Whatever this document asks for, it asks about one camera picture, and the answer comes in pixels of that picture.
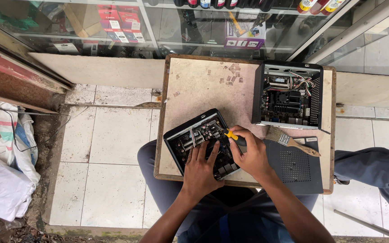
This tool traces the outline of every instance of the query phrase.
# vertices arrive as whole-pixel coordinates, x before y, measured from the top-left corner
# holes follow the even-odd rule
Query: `knee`
[[[145,164],[145,163],[153,163],[156,158],[156,147],[157,147],[157,140],[150,141],[144,146],[142,146],[138,151],[138,162],[139,165]]]

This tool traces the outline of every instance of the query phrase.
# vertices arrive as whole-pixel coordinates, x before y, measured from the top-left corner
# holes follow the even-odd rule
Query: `motherboard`
[[[261,120],[308,125],[310,119],[310,81],[289,76],[265,75]]]
[[[167,139],[169,148],[171,148],[182,171],[184,171],[185,163],[194,143],[196,146],[200,146],[202,142],[209,141],[205,154],[205,159],[208,160],[217,140],[220,141],[220,148],[214,163],[214,178],[222,180],[226,175],[238,170],[240,167],[233,161],[228,137],[224,135],[224,132],[227,133],[226,128],[224,124],[221,124],[218,115],[214,115],[206,118],[200,124],[183,130],[177,136]]]

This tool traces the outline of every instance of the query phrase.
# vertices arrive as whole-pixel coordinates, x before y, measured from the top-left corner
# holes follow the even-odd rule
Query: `table top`
[[[163,96],[160,110],[154,176],[163,180],[182,180],[176,164],[163,143],[163,134],[182,123],[217,108],[230,127],[241,125],[264,139],[268,126],[251,124],[255,70],[261,61],[171,54],[166,57]],[[240,79],[230,82],[233,68]],[[335,69],[324,67],[321,129],[281,128],[292,137],[318,138],[324,193],[332,193],[334,171]],[[225,185],[261,188],[243,170],[225,180]]]

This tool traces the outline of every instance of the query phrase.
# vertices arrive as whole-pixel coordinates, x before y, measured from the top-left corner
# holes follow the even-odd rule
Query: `paint brush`
[[[302,145],[298,144],[297,142],[295,142],[295,140],[293,138],[284,134],[277,127],[270,126],[265,139],[278,142],[286,147],[289,147],[289,146],[297,147],[302,152],[305,152],[308,155],[312,155],[312,156],[316,156],[316,157],[321,156],[321,154],[319,152],[317,152],[316,150],[309,148],[307,146],[302,146]]]

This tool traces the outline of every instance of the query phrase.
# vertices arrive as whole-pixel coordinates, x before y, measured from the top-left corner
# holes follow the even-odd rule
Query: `wooden brush handle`
[[[303,151],[306,154],[311,155],[311,156],[316,156],[316,157],[321,156],[321,154],[319,152],[317,152],[316,150],[309,148],[307,146],[302,146],[302,145],[298,144],[297,142],[295,142],[295,140],[293,138],[289,139],[289,143],[287,144],[287,146],[297,147],[297,148],[301,149],[301,151]]]

